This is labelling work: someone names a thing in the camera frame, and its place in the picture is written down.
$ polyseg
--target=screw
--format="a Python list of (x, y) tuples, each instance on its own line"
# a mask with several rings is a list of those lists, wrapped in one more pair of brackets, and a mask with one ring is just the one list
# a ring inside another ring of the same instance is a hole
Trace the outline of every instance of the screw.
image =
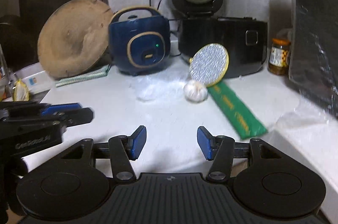
[(130, 172), (119, 172), (116, 177), (120, 180), (129, 180), (133, 177), (132, 173)]
[(222, 172), (212, 172), (209, 173), (209, 177), (214, 180), (223, 180), (226, 177), (226, 175)]

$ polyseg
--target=square button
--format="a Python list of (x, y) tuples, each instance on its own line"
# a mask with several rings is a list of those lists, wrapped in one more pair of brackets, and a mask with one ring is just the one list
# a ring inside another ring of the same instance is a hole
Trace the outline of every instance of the square button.
[(258, 32), (256, 30), (247, 30), (245, 34), (245, 43), (247, 46), (258, 44)]

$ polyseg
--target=rice cooker handle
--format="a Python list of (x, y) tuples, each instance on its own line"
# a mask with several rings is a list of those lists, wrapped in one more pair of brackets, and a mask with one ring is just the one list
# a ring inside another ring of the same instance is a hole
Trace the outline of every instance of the rice cooker handle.
[(118, 22), (120, 17), (124, 13), (134, 11), (134, 10), (148, 10), (153, 16), (161, 16), (160, 12), (158, 12), (155, 8), (152, 8), (152, 7), (149, 7), (149, 6), (129, 7), (129, 8), (125, 8), (125, 9), (122, 9), (122, 10), (116, 12), (114, 14), (114, 16), (112, 17), (112, 21), (110, 23)]

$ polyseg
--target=ribbed black surface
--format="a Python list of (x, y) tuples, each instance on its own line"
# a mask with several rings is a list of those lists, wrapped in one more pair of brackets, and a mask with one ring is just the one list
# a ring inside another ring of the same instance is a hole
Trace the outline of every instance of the ribbed black surface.
[[(144, 173), (129, 185), (119, 185), (97, 211), (76, 220), (83, 224), (268, 224), (322, 223), (314, 216), (293, 221), (258, 217), (241, 207), (226, 186), (204, 181), (199, 173)], [(26, 218), (21, 223), (52, 223)]]

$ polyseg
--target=jar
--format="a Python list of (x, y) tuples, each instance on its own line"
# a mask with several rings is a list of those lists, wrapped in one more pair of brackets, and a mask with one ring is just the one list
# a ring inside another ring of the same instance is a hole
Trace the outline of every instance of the jar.
[(276, 75), (284, 75), (289, 68), (289, 40), (273, 39), (269, 61), (269, 71)]

